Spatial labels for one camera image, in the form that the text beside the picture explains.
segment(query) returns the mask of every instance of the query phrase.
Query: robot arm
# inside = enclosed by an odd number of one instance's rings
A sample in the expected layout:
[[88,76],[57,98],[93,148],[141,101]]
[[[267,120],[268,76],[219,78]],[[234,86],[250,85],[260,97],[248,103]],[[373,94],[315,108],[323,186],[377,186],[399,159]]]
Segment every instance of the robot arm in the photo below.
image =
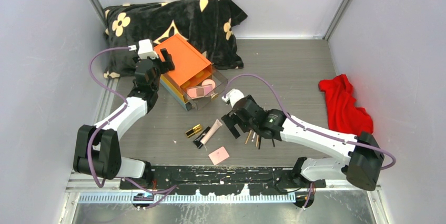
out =
[[[73,162],[75,171],[90,174],[87,160],[88,141],[99,125],[107,122],[95,139],[92,150],[92,160],[97,176],[113,179],[115,177],[144,178],[151,182],[150,163],[131,158],[121,157],[119,139],[138,119],[151,111],[158,99],[159,79],[161,74],[174,70],[171,55],[165,49],[161,53],[165,61],[161,61],[153,50],[150,40],[139,41],[138,46],[130,46],[131,50],[138,49],[135,79],[133,88],[128,95],[127,102],[104,120],[93,126],[83,125],[77,135],[76,150]],[[119,111],[125,110],[111,120]]]
[[222,120],[234,137],[240,136],[235,128],[238,125],[245,133],[253,130],[262,138],[294,142],[330,156],[322,159],[301,157],[297,160],[291,174],[300,187],[307,187],[309,183],[320,179],[346,179],[361,189],[375,190],[383,154],[345,144],[351,141],[378,147],[371,134],[343,134],[291,116],[297,125],[281,110],[264,110],[250,95],[245,97],[236,89],[229,91],[222,99],[232,106],[232,110]]

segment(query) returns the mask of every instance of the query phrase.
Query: black pillow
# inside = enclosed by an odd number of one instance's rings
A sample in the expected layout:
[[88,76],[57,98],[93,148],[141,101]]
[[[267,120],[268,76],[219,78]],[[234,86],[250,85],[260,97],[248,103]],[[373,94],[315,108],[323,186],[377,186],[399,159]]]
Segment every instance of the black pillow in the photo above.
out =
[[[179,33],[216,69],[243,68],[237,55],[236,38],[231,27],[248,16],[231,0],[180,0],[111,6],[104,9],[108,28],[105,33],[110,47],[136,45],[151,39],[154,45]],[[134,52],[111,52],[104,77],[132,76]]]

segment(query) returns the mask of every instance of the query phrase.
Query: pink makeup palette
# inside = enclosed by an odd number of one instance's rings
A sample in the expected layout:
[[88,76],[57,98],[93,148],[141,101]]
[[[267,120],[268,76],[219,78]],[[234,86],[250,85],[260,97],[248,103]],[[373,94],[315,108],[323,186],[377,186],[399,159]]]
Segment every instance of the pink makeup palette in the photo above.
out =
[[213,81],[212,79],[205,79],[205,80],[203,80],[201,85],[202,86],[212,85],[212,89],[214,89],[215,88],[215,81]]
[[187,88],[187,95],[191,99],[203,98],[208,95],[213,89],[214,88],[212,87],[212,84]]

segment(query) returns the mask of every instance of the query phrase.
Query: metal floor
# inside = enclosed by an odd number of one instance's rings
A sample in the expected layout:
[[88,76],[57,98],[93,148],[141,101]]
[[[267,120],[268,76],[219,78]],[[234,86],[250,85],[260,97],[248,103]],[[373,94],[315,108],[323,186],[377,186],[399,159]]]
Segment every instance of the metal floor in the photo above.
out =
[[317,191],[303,211],[292,203],[161,204],[136,211],[130,204],[78,204],[73,223],[376,223],[362,190]]
[[[281,96],[287,110],[298,118],[328,127],[326,105],[318,89],[322,79],[335,77],[328,44],[325,40],[239,40],[238,55],[244,69],[220,71],[226,78],[255,73],[266,79]],[[127,95],[132,77],[119,80],[117,91]],[[233,88],[245,95],[251,94],[256,102],[267,109],[279,108],[271,91],[262,82],[251,77],[235,81]],[[192,139],[185,136],[191,127],[211,126],[230,110],[220,98],[203,109],[185,111],[174,98],[160,87],[159,98],[153,110],[137,121],[120,140],[122,156],[147,160],[157,165],[212,165],[208,154],[224,146],[230,157],[221,165],[236,166],[292,166],[298,157],[321,158],[325,155],[304,146],[288,142],[263,141],[261,149],[253,143],[245,145],[246,135],[235,140],[222,126],[206,144],[197,149]],[[115,98],[112,109],[122,104]]]

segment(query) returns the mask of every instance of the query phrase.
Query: red cloth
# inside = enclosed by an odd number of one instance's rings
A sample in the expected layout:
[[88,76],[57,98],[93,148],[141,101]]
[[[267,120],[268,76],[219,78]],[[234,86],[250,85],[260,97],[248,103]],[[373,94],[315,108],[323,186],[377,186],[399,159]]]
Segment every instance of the red cloth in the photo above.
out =
[[331,130],[360,135],[362,131],[373,133],[373,120],[362,107],[355,107],[353,86],[345,74],[319,82],[319,90],[325,92],[328,127]]

